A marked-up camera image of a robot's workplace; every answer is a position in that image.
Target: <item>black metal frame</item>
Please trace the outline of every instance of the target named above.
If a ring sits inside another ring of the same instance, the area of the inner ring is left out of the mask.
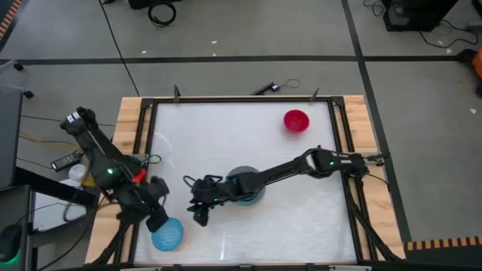
[[[342,96],[323,96],[323,97],[316,97],[314,100],[312,99],[311,96],[245,96],[245,97],[179,97],[178,100],[174,100],[172,98],[144,98],[141,101],[141,110],[139,113],[139,122],[137,126],[137,131],[136,131],[136,137],[134,141],[134,147],[133,147],[133,153],[137,154],[140,149],[141,145],[141,139],[142,139],[142,133],[144,130],[144,120],[145,120],[145,114],[148,108],[151,108],[151,118],[149,121],[149,130],[148,130],[148,141],[145,146],[145,154],[151,154],[151,146],[152,146],[152,139],[153,139],[153,134],[154,134],[154,129],[155,129],[155,120],[157,116],[157,107],[159,104],[166,104],[166,103],[208,103],[208,102],[326,102],[328,105],[328,110],[330,114],[330,119],[331,119],[331,125],[333,128],[333,136],[335,140],[335,146],[338,152],[342,152],[342,147],[341,147],[341,138],[340,138],[340,131],[338,129],[338,122],[337,118],[334,113],[334,108],[337,106],[340,109],[341,113],[341,120],[343,124],[343,131],[346,136],[346,143],[348,146],[349,151],[354,151],[354,144],[352,141],[352,135],[349,129],[349,123],[348,123],[348,117],[346,114],[346,108],[344,104],[344,98]],[[348,176],[342,175],[342,180],[343,180],[343,191],[345,194],[345,200],[346,204],[348,205],[348,199],[351,193],[350,186],[349,186],[349,179]],[[368,219],[368,209],[366,206],[366,201],[365,201],[365,195],[363,193],[361,181],[358,181],[355,183],[357,184],[355,186],[358,194],[358,201],[359,201],[359,207],[361,210],[361,213]],[[360,244],[360,238],[358,234],[358,227],[356,223],[356,219],[354,215],[348,210],[347,208],[347,214],[349,216],[349,224],[350,224],[350,229],[352,231],[352,237],[353,237],[353,245],[355,248],[355,255],[357,261],[364,260],[363,259],[363,254],[362,254],[362,247]],[[135,256],[135,251],[136,251],[136,243],[137,243],[137,236],[139,234],[139,225],[135,225],[133,227],[133,232],[131,236],[131,243],[129,247],[129,254],[128,254],[128,264],[133,264],[134,262],[134,256]],[[372,242],[370,242],[370,239],[367,237],[367,240],[369,241],[369,252],[372,260],[377,259],[377,250],[375,249],[375,246]],[[114,263],[120,263],[121,259],[121,254],[122,254],[122,245],[119,246],[118,250],[116,250],[116,253],[114,255]],[[173,267],[174,270],[180,269],[180,265],[175,265]],[[192,269],[192,270],[208,270],[208,269],[222,269],[222,270],[239,270],[239,266],[183,266],[182,269]],[[276,269],[276,270],[314,270],[314,269],[328,269],[327,265],[316,265],[314,266],[313,263],[306,263],[305,265],[286,265],[286,266],[257,266],[256,269]]]

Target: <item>plastic bowl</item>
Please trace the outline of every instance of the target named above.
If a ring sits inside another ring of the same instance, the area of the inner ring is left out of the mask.
[[[304,132],[310,126],[308,115],[297,109],[286,112],[283,122],[290,132]]]

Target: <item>wooden table frame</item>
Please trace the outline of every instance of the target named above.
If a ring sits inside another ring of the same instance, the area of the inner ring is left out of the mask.
[[[174,102],[174,97],[142,97],[123,98],[117,125],[114,133],[114,144],[124,154],[149,151],[151,135],[154,131],[157,102]],[[179,97],[179,102],[308,102],[310,96],[191,96]],[[359,153],[376,153],[371,121],[363,96],[319,96],[316,102],[328,102],[330,115],[334,125],[335,144],[339,151]],[[370,165],[371,174],[385,179],[383,167]],[[353,179],[346,179],[346,193],[351,192],[358,206],[369,217],[372,227],[381,239],[399,257],[404,258],[403,244],[400,239],[398,225],[387,185],[371,176],[363,179],[363,184]],[[108,206],[99,211],[94,221],[86,263],[95,260],[117,230],[119,221],[115,215],[120,211],[118,206]],[[368,242],[365,230],[350,218],[355,249],[359,260],[382,260],[380,253]],[[111,259],[113,262],[133,262],[133,249],[136,244],[136,228],[125,235],[123,246]]]

